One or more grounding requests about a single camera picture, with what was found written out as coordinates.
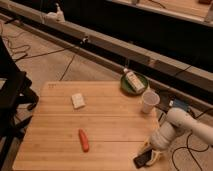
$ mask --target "paper cup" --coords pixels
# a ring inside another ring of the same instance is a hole
[[[147,90],[142,94],[142,112],[150,113],[160,102],[160,97],[154,91]]]

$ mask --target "black object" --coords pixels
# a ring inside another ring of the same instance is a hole
[[[152,150],[147,151],[146,153],[143,153],[133,159],[135,166],[137,169],[140,169],[141,167],[145,166],[145,164],[151,160],[152,156]]]
[[[3,43],[2,37],[0,37],[0,78],[6,78],[6,82],[0,90],[0,140],[5,137],[0,151],[1,170],[13,138],[17,137],[22,140],[24,133],[21,132],[21,129],[31,119],[29,117],[15,124],[14,116],[19,104],[29,103],[27,109],[32,110],[38,102],[38,96],[30,89],[31,80],[26,77],[26,72],[21,71],[16,66]]]

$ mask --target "wire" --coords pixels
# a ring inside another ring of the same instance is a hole
[[[209,109],[205,110],[204,112],[202,112],[201,114],[199,114],[198,116],[196,116],[195,119],[200,118],[201,116],[203,116],[204,114],[206,114],[206,113],[208,113],[209,111],[212,111],[212,110],[213,110],[213,108],[209,108]]]
[[[81,49],[81,47],[79,46],[78,49],[77,49],[77,51],[76,51],[75,54],[73,55],[72,59],[70,60],[69,64],[67,65],[67,67],[66,67],[64,73],[62,74],[61,78],[59,79],[59,81],[62,81],[62,80],[64,79],[64,76],[66,75],[66,73],[67,73],[67,71],[68,71],[70,65],[73,63],[73,61],[74,61],[76,55],[78,55],[78,52],[80,51],[80,49]]]
[[[148,1],[150,1],[150,2],[152,2],[152,3],[155,3],[155,4],[158,4],[158,5],[161,6],[162,8],[166,9],[166,6],[164,6],[164,5],[161,4],[160,2],[156,2],[156,1],[154,1],[154,0],[148,0]]]
[[[4,35],[4,27],[1,22],[1,37],[6,42],[6,46],[8,47],[8,49],[10,51],[10,55],[13,58],[15,55],[20,55],[20,54],[22,54],[21,58],[26,57],[28,55],[27,52],[31,49],[31,46],[28,44],[14,47],[13,42],[10,40],[10,38],[12,38],[12,39],[19,38],[21,35],[23,35],[25,33],[26,32],[21,32],[16,36]]]
[[[59,49],[59,50],[52,51],[52,52],[42,53],[42,54],[39,54],[39,55],[28,56],[28,57],[21,57],[21,58],[15,59],[14,61],[15,61],[15,62],[18,62],[18,61],[23,60],[23,59],[32,59],[32,58],[37,58],[37,57],[41,57],[41,56],[46,56],[46,55],[50,55],[50,54],[54,54],[54,53],[59,53],[59,52],[65,51],[65,50],[73,49],[73,48],[75,48],[76,46],[77,46],[77,45],[74,45],[74,46],[69,47],[69,48],[63,48],[63,49]]]
[[[207,112],[209,112],[209,111],[211,111],[211,110],[213,110],[213,108],[209,108],[209,109],[205,110],[204,112],[202,112],[201,114],[199,114],[197,117],[195,117],[195,119],[200,118],[201,116],[203,116],[204,114],[206,114]],[[203,150],[196,150],[196,149],[191,148],[191,147],[189,146],[189,138],[192,136],[192,134],[193,134],[193,133],[190,132],[190,134],[187,136],[187,138],[186,138],[186,146],[184,146],[184,147],[179,147],[179,148],[175,149],[175,150],[173,151],[173,153],[172,153],[172,163],[173,163],[175,169],[178,170],[178,171],[179,171],[180,169],[178,169],[178,167],[177,167],[177,165],[176,165],[176,163],[175,163],[175,158],[174,158],[174,156],[175,156],[175,153],[176,153],[177,151],[181,150],[181,149],[187,149],[188,152],[189,152],[189,154],[190,154],[190,156],[191,156],[192,159],[195,161],[195,163],[197,164],[197,166],[199,167],[199,169],[200,169],[201,171],[203,170],[202,167],[201,167],[201,165],[199,164],[199,162],[197,161],[197,159],[196,159],[195,156],[193,155],[192,151],[194,151],[194,152],[199,152],[199,153],[201,153],[201,152],[206,152],[206,151],[210,148],[210,146],[208,145],[208,146],[207,146],[205,149],[203,149]]]

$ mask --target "green plate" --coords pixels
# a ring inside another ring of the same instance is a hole
[[[148,80],[146,79],[146,77],[144,77],[142,74],[139,74],[139,73],[135,73],[137,75],[137,77],[141,80],[141,82],[144,84],[145,86],[145,89],[147,89],[148,85],[149,85],[149,82]],[[128,81],[126,80],[126,77],[125,75],[123,75],[121,77],[121,89],[125,92],[125,93],[128,93],[130,95],[140,95],[142,94],[143,92],[140,92],[140,93],[136,93],[134,91],[134,89],[131,87],[131,85],[128,83]]]

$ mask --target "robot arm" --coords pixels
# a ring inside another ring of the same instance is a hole
[[[151,135],[150,145],[159,151],[166,150],[185,130],[191,130],[204,142],[213,145],[213,128],[193,119],[180,108],[171,108],[168,111],[163,125]]]

